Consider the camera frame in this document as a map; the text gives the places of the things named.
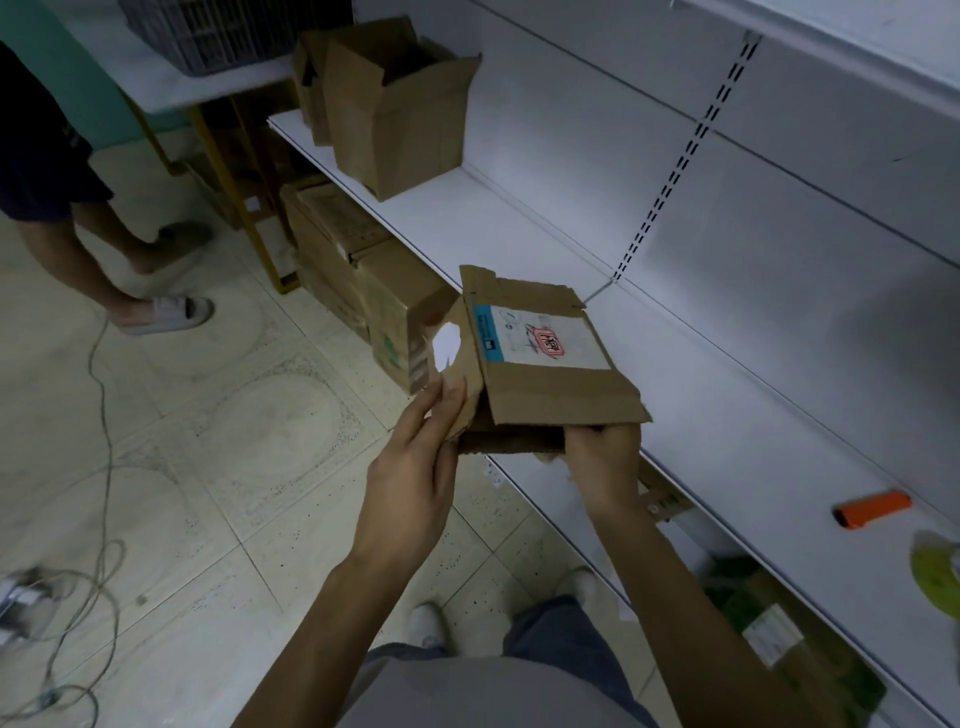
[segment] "orange lighter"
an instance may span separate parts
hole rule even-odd
[[[860,500],[835,506],[833,517],[844,528],[854,530],[863,528],[870,521],[876,521],[891,513],[897,513],[913,505],[913,501],[903,491],[890,491],[879,496],[868,496]]]

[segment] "gray plastic basket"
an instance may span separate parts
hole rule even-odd
[[[130,29],[187,76],[290,53],[297,33],[353,22],[349,0],[119,0]]]

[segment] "blue label stripe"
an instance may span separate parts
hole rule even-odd
[[[503,361],[503,349],[500,347],[500,339],[496,335],[496,327],[493,325],[493,315],[488,305],[476,305],[473,307],[473,317],[477,322],[477,332],[480,334],[480,348],[483,350],[487,361]]]

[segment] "electrical cord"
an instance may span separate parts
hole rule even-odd
[[[93,573],[88,574],[73,569],[46,570],[41,578],[36,579],[33,584],[27,587],[29,589],[32,587],[42,586],[44,584],[52,583],[64,576],[73,576],[75,579],[89,582],[90,588],[80,606],[67,621],[66,626],[58,634],[27,638],[29,642],[33,643],[56,641],[57,646],[47,659],[46,668],[43,674],[43,682],[40,686],[39,694],[36,697],[31,698],[29,701],[23,703],[13,713],[0,715],[0,727],[8,725],[14,721],[29,720],[32,717],[44,713],[45,711],[51,710],[54,706],[57,706],[58,710],[70,708],[78,704],[84,698],[87,698],[90,701],[93,709],[93,717],[88,723],[89,728],[96,728],[97,721],[100,718],[100,701],[97,699],[97,696],[94,694],[93,690],[97,687],[97,685],[99,685],[100,681],[104,678],[104,675],[107,674],[107,671],[113,662],[113,657],[116,654],[117,640],[120,637],[120,605],[117,602],[116,597],[114,597],[113,594],[107,589],[107,582],[116,573],[116,569],[112,570],[110,573],[107,571],[107,551],[111,544],[111,541],[108,540],[107,535],[107,516],[110,501],[110,487],[112,486],[113,478],[113,441],[110,439],[110,433],[107,427],[107,386],[93,372],[93,360],[96,356],[97,350],[100,347],[100,342],[103,341],[104,334],[107,333],[108,323],[109,321],[105,317],[104,324],[100,328],[100,333],[97,335],[96,341],[94,341],[93,346],[90,348],[90,353],[86,358],[86,373],[91,379],[93,379],[93,381],[97,383],[97,386],[100,387],[100,427],[103,430],[104,439],[107,441],[107,474],[104,483],[104,504],[100,520],[100,548],[97,551],[97,558],[93,565]],[[123,545],[119,543],[118,545],[122,550]],[[89,685],[83,686],[73,683],[57,685],[56,681],[54,680],[54,663],[60,655],[64,641],[71,632],[77,629],[81,623],[83,623],[83,621],[90,616],[101,598],[108,602],[113,616],[113,634],[110,639],[108,656],[103,667],[101,667],[100,671],[97,673],[97,676],[89,683]],[[6,614],[7,610],[0,612],[0,618]],[[44,631],[52,623],[55,614],[56,612],[54,615],[51,615],[46,627],[44,627]],[[64,703],[62,702],[64,694],[68,692],[75,692],[77,696],[71,702]]]

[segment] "red stamp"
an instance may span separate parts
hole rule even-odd
[[[556,359],[564,355],[564,345],[560,343],[560,339],[557,338],[557,334],[553,332],[552,328],[532,327],[530,332],[534,335],[537,346],[547,356]]]

